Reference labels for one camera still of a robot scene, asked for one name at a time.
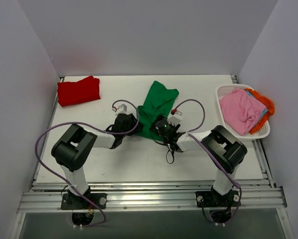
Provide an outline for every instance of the clothing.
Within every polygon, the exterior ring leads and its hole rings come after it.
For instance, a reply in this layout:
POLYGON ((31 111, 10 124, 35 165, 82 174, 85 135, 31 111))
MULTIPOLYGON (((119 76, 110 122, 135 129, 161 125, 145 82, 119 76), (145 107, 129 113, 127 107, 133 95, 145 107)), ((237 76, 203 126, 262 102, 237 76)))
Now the clothing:
POLYGON ((242 89, 233 90, 219 102, 224 121, 240 135, 245 135, 253 128, 266 108, 242 89))
MULTIPOLYGON (((253 96, 249 91, 246 91, 246 93, 248 94, 248 96, 251 96, 251 97, 254 98, 254 96, 253 96)), ((268 111, 267 108, 265 108, 265 109, 263 110, 263 112, 262 112, 262 114, 261 114, 261 116, 260 116, 258 122, 261 120, 261 118, 264 116, 264 114, 265 114, 267 111, 268 111)))
POLYGON ((245 89, 246 91, 250 92, 255 99, 257 99, 259 102, 263 103, 268 111, 264 114, 264 116, 259 120, 259 122, 250 130, 251 134, 254 134, 255 132, 259 131, 265 122, 269 119, 269 116, 274 114, 275 108, 274 103, 270 99, 260 95, 257 91, 251 90, 251 89, 245 89))
POLYGON ((144 128, 137 135, 162 140, 161 137, 149 130, 158 115, 168 117, 175 98, 179 95, 177 89, 168 90, 163 84, 154 81, 151 85, 143 106, 138 106, 139 122, 144 128))
POLYGON ((100 99, 99 79, 89 76, 78 82, 61 82, 58 85, 58 102, 62 107, 100 99))

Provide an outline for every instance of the green cloth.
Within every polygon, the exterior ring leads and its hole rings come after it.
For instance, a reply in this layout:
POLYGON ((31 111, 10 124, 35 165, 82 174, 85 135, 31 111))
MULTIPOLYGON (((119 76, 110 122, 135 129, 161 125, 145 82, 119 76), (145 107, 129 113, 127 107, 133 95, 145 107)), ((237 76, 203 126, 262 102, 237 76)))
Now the green cloth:
POLYGON ((143 106, 138 106, 140 123, 144 128, 137 135, 162 141, 161 137, 149 130, 158 115, 168 117, 175 98, 179 95, 177 89, 168 90, 163 84, 154 81, 150 87, 143 106))

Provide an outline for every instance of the pink cloth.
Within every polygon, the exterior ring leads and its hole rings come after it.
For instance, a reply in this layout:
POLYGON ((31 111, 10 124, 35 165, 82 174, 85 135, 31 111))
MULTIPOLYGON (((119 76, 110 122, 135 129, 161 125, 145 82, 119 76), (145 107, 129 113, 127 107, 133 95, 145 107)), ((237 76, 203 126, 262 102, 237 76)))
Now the pink cloth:
POLYGON ((266 108, 242 89, 235 89, 223 97, 220 107, 224 121, 240 135, 245 135, 254 127, 266 108))

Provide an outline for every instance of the plastic basket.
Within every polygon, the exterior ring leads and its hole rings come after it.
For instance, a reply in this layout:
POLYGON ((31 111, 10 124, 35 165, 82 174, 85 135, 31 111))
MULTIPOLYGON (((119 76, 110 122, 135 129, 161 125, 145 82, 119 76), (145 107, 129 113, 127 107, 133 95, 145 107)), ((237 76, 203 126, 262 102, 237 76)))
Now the plastic basket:
POLYGON ((225 95, 230 94, 234 89, 243 89, 244 90, 245 88, 252 89, 251 87, 249 87, 247 85, 240 85, 240 84, 223 85, 223 86, 219 86, 216 89, 217 103, 218 103, 219 112, 221 115, 223 125, 226 127, 227 130, 229 130, 238 139, 255 140, 258 138, 265 138, 270 133, 270 125, 269 125, 268 121, 266 121, 265 124, 263 125, 263 127, 256 133, 254 133, 254 134, 247 133, 245 135, 240 135, 234 129, 232 129, 223 119, 219 100, 222 99, 225 95))

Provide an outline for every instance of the folded red cloth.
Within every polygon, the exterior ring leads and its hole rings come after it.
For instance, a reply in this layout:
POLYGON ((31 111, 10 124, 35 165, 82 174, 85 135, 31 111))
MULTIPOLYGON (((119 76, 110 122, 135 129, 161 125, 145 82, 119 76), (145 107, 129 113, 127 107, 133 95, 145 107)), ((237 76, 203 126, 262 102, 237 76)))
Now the folded red cloth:
POLYGON ((93 76, 78 82, 61 82, 57 85, 58 102, 62 107, 100 99, 99 79, 93 76))

